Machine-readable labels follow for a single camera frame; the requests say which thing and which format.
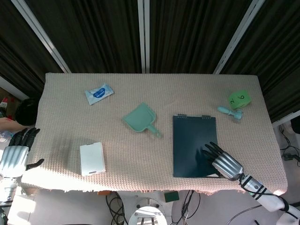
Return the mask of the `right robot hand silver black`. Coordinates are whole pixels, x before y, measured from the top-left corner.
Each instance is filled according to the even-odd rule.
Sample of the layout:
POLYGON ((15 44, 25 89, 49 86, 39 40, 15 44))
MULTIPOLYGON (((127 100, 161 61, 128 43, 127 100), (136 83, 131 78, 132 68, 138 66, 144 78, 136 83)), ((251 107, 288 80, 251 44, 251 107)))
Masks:
POLYGON ((204 146, 207 150, 203 150, 203 154, 224 178, 235 181, 241 177, 244 173, 244 168, 229 153, 221 149, 214 142, 210 142, 204 146))

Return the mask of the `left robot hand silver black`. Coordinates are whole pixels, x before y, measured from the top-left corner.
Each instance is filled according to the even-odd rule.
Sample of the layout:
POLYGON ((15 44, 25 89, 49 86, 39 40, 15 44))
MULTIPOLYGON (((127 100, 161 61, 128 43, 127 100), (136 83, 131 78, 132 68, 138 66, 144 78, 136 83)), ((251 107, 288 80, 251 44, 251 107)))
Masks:
POLYGON ((0 160, 1 177, 18 178, 23 176, 25 171, 43 164, 43 158, 32 164, 27 163, 27 157, 39 131, 40 129, 35 127, 31 129, 25 128, 12 136, 0 160))

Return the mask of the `dark green notebook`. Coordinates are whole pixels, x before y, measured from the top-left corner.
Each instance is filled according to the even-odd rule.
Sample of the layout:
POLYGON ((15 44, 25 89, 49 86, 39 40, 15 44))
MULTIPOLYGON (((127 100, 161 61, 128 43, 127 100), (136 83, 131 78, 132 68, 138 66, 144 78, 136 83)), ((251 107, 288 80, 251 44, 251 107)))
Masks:
POLYGON ((209 151, 205 144, 217 144, 216 118, 211 116, 172 117, 173 127, 173 177, 220 178, 221 174, 203 153, 209 151))

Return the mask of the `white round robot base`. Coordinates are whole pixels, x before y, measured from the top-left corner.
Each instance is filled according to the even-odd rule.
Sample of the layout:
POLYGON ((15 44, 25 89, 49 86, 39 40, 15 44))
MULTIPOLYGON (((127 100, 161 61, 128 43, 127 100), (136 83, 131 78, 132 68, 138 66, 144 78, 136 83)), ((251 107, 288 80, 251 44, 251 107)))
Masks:
POLYGON ((158 208, 143 206, 131 215, 128 225, 167 225, 167 220, 158 208))

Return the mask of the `black round object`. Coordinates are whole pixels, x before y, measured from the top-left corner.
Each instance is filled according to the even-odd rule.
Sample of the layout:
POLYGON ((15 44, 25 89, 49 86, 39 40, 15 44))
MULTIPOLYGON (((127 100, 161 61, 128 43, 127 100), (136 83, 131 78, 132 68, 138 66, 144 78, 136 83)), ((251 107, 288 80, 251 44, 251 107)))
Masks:
POLYGON ((23 100, 15 112, 15 120, 23 126, 34 125, 37 120, 38 103, 39 100, 36 98, 23 100))

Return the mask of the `light blue handheld fan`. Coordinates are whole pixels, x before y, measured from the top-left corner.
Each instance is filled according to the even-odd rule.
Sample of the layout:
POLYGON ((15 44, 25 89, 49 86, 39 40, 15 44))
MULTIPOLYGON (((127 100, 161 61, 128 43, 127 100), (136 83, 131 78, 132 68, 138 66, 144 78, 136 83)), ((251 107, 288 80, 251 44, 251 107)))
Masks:
POLYGON ((241 109, 231 110, 227 107, 219 106, 217 111, 230 116, 233 121, 240 121, 243 118, 243 111, 241 109))

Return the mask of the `small dark green box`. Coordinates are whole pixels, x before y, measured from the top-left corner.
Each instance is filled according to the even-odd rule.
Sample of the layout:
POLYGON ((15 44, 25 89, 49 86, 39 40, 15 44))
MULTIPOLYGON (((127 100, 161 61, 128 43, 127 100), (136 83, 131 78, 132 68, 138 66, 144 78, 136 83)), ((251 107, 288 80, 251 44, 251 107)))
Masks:
POLYGON ((166 203, 178 201, 180 199, 178 191, 164 192, 164 198, 166 203))

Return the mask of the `green numbered foam cube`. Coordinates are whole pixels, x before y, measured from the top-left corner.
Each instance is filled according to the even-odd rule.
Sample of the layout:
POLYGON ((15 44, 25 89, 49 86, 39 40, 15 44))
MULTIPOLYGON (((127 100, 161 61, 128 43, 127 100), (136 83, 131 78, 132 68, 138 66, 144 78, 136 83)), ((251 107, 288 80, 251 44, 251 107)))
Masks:
POLYGON ((229 104, 233 110, 243 108, 251 102, 251 97, 247 90, 239 90, 229 96, 229 104))

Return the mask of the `white cardboard box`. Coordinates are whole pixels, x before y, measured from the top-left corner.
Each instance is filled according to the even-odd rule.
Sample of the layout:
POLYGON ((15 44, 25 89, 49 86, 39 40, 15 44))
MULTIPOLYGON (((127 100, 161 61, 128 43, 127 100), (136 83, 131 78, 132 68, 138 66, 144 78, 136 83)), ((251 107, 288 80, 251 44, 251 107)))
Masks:
POLYGON ((80 169, 82 176, 92 176, 106 171, 101 142, 80 146, 80 169))

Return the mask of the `pink knitted tablecloth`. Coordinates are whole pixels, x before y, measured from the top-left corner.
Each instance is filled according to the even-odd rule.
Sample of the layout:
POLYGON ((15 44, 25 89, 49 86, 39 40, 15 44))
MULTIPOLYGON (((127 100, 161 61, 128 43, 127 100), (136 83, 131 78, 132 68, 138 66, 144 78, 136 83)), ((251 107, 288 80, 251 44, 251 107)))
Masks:
POLYGON ((44 159, 22 177, 25 188, 64 191, 198 190, 214 193, 239 189, 236 182, 218 178, 173 177, 173 115, 216 118, 217 142, 269 191, 288 187, 279 146, 255 75, 201 74, 59 74, 47 73, 38 105, 40 129, 28 162, 44 159), (107 83, 114 93, 89 105, 86 90, 107 83), (217 111, 233 110, 229 96, 247 90, 251 102, 233 121, 217 111), (123 117, 146 103, 155 113, 154 127, 133 131, 123 117), (82 176, 80 146, 101 142, 105 172, 82 176))

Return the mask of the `teal plastic dustpan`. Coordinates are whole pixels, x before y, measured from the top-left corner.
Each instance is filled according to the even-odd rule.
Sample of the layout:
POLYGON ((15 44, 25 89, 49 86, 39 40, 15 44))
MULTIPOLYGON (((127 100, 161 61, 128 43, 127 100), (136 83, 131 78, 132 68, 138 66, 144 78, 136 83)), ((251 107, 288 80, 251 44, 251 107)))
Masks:
POLYGON ((141 103, 122 119, 135 132, 140 133, 148 129, 153 135, 161 138, 160 131, 153 125, 156 116, 156 113, 146 103, 141 103))

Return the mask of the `blue white wet wipes pack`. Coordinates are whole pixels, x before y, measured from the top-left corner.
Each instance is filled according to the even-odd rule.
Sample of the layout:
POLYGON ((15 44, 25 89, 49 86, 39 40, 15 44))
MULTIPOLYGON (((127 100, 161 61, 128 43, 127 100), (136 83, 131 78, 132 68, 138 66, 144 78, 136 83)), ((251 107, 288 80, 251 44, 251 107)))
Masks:
POLYGON ((85 96, 88 100, 89 105, 93 105, 101 101, 102 99, 112 95, 113 93, 113 89, 107 83, 103 83, 102 86, 98 88, 86 90, 85 96))

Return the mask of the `black pleated curtain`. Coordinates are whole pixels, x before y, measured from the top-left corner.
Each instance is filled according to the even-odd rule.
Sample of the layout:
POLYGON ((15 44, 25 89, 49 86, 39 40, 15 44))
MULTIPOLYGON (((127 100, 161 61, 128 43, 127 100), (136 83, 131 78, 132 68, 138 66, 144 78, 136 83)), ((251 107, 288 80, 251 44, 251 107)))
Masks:
POLYGON ((256 75, 271 122, 300 110, 300 0, 265 0, 222 73, 256 75))
POLYGON ((137 0, 25 0, 73 73, 141 73, 137 0))
POLYGON ((62 70, 11 0, 0 0, 0 77, 39 98, 48 72, 62 70))
POLYGON ((150 72, 212 74, 251 0, 150 0, 150 72))

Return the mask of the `white metal frame post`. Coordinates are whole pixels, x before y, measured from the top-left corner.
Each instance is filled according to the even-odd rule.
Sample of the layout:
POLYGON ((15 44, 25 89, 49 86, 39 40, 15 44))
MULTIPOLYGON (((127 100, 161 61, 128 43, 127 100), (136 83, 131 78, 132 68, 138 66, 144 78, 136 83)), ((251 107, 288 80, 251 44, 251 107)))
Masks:
POLYGON ((265 3, 265 0, 252 0, 248 9, 246 10, 241 22, 239 23, 236 31, 234 32, 229 44, 227 45, 224 53, 222 54, 218 64, 216 65, 213 74, 218 75, 221 74, 224 66, 230 59, 232 53, 234 52, 235 48, 241 41, 242 37, 246 33, 247 29, 249 28, 250 24, 256 17, 257 13, 260 11, 261 7, 265 3))
POLYGON ((70 68, 68 67, 67 63, 64 61, 63 57, 43 29, 42 25, 38 21, 38 19, 35 17, 25 0, 10 0, 14 7, 18 10, 18 12, 21 14, 21 16, 24 18, 26 23, 30 26, 32 31, 35 33, 37 38, 40 40, 42 45, 46 48, 46 50, 49 52, 51 57, 54 59, 54 61, 57 63, 57 65, 60 67, 60 69, 64 73, 71 73, 70 68))
POLYGON ((150 73, 150 0, 137 0, 142 73, 150 73))

